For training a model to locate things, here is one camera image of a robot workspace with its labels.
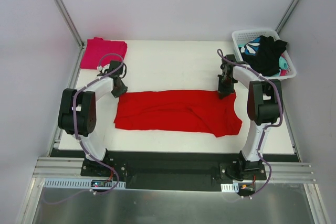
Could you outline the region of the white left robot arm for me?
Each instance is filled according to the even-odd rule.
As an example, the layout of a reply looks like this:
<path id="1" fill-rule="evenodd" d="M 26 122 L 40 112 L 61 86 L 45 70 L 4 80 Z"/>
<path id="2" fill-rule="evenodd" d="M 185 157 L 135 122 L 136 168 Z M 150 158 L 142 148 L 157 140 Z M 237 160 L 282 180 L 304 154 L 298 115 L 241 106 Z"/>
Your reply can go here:
<path id="1" fill-rule="evenodd" d="M 85 167 L 99 176 L 116 175 L 108 161 L 107 149 L 96 133 L 97 102 L 105 95 L 119 98 L 128 87 L 122 79 L 127 74 L 123 61 L 112 60 L 106 66 L 98 67 L 99 74 L 80 89 L 66 88 L 62 92 L 58 113 L 58 127 L 72 136 L 85 153 Z"/>

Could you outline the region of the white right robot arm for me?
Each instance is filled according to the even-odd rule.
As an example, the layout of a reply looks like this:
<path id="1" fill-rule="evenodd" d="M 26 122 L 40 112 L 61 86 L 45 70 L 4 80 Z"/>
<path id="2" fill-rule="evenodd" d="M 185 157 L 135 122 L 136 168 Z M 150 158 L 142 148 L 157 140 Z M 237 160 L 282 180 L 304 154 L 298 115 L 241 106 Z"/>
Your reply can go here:
<path id="1" fill-rule="evenodd" d="M 234 55 L 223 55 L 218 75 L 219 98 L 234 94 L 234 84 L 241 83 L 248 89 L 247 115 L 250 127 L 246 143 L 238 154 L 238 160 L 225 168 L 225 175 L 242 181 L 260 174 L 264 169 L 263 149 L 272 127 L 279 127 L 283 120 L 282 88 L 278 79 L 268 80 L 247 63 L 237 61 Z"/>

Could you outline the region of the red t shirt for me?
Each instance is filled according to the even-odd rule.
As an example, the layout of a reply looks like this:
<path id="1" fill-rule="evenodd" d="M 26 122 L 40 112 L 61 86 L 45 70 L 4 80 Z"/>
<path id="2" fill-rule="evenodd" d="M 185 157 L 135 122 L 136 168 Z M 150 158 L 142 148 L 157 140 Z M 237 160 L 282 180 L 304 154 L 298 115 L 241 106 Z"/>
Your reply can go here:
<path id="1" fill-rule="evenodd" d="M 237 135 L 242 120 L 236 94 L 220 99 L 217 91 L 167 90 L 122 95 L 114 123 L 123 130 L 161 130 Z"/>

